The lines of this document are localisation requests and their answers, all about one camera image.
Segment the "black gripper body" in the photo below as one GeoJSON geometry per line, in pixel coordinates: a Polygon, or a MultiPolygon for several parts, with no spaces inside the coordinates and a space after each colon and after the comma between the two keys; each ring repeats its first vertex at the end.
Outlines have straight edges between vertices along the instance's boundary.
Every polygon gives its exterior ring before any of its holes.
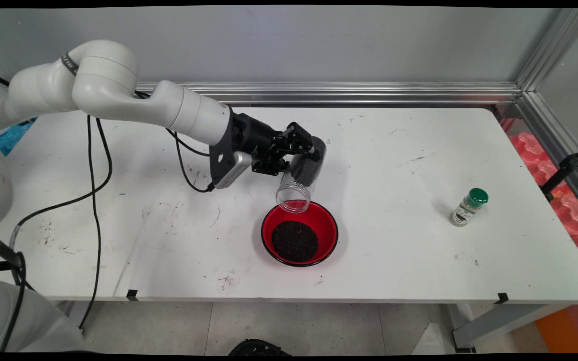
{"type": "Polygon", "coordinates": [[[247,114],[232,116],[232,155],[234,161],[251,158],[252,162],[278,160],[284,158],[280,151],[272,147],[280,132],[273,130],[247,114]]]}

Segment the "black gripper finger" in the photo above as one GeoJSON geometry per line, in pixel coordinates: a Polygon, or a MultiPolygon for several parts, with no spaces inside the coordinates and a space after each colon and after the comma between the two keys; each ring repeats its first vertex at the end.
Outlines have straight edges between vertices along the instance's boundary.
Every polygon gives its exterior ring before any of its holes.
{"type": "Polygon", "coordinates": [[[304,155],[313,161],[323,161],[326,145],[296,122],[291,122],[286,130],[277,131],[271,138],[271,158],[287,155],[304,155]]]}
{"type": "Polygon", "coordinates": [[[286,153],[280,150],[270,150],[260,160],[252,163],[252,171],[259,174],[268,174],[271,176],[278,176],[284,173],[289,165],[284,157],[286,153]]]}

